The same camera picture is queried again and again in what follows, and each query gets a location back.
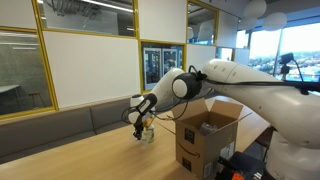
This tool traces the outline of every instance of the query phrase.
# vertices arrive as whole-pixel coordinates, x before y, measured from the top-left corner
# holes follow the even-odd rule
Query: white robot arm
[[[247,66],[213,59],[204,65],[202,72],[184,73],[180,69],[169,71],[151,93],[142,98],[142,103],[131,104],[135,108],[129,113],[129,120],[137,128],[151,108],[168,98],[176,96],[179,99],[192,99],[212,88],[251,108],[278,130],[288,146],[299,147],[296,151],[313,153],[310,157],[313,159],[314,156],[320,156],[320,97],[308,94],[308,90],[319,91],[319,87],[319,83],[283,82]],[[290,149],[287,151],[288,156],[293,153]],[[283,166],[288,164],[286,160],[283,163]],[[320,159],[316,163],[315,171],[311,173],[306,170],[309,175],[312,174],[307,179],[320,176]],[[288,174],[283,173],[287,170],[285,167],[285,170],[272,175],[277,178],[287,177],[282,176]]]

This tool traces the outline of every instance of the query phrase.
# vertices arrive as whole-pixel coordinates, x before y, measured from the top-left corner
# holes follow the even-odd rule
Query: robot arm
[[[318,179],[320,97],[308,90],[320,92],[319,83],[284,82],[231,61],[208,61],[202,73],[173,69],[146,98],[133,98],[128,118],[136,128],[135,136],[154,106],[173,96],[189,100],[208,88],[248,106],[277,129],[266,166],[274,178]]]
[[[248,86],[241,82],[253,83]],[[288,141],[302,147],[319,149],[320,97],[301,94],[297,88],[279,86],[280,83],[283,81],[231,61],[208,61],[203,66],[202,73],[185,73],[174,68],[146,98],[139,97],[140,101],[131,103],[133,109],[129,112],[128,119],[136,129],[141,129],[144,120],[150,116],[148,112],[156,105],[174,96],[192,99],[212,88],[251,108]]]

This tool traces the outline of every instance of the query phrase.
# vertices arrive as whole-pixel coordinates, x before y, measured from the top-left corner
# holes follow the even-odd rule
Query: white wall
[[[186,42],[187,0],[138,0],[140,38]]]
[[[140,93],[138,41],[44,32],[59,108]]]
[[[233,15],[219,11],[217,46],[236,47],[238,20]]]
[[[195,66],[198,70],[201,70],[203,65],[215,58],[216,47],[206,45],[187,44],[187,57],[186,57],[186,70],[190,65]]]
[[[31,0],[0,0],[0,26],[37,29]]]

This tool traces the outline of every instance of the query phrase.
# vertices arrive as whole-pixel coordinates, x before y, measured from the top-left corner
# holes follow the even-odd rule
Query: window
[[[249,33],[246,30],[237,32],[236,48],[248,48]]]
[[[200,2],[189,1],[187,42],[214,44],[216,17],[215,10],[205,8]]]
[[[183,46],[142,42],[144,90],[151,90],[174,67],[183,66]]]
[[[320,23],[285,28],[280,55],[293,53],[304,81],[318,82],[320,76]],[[288,63],[290,72],[286,80],[301,81],[297,65]]]
[[[216,58],[232,61],[232,48],[217,47]]]
[[[249,66],[282,79],[280,56],[293,53],[287,65],[289,81],[318,82],[320,77],[320,23],[252,33]]]
[[[273,74],[280,32],[281,30],[252,33],[248,66],[268,74]]]
[[[38,0],[45,28],[134,36],[132,0]]]
[[[0,116],[52,106],[36,33],[0,30]]]

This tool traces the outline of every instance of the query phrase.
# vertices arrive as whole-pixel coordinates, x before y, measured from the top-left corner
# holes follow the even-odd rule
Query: gray couch
[[[0,164],[128,125],[128,98],[0,125]]]

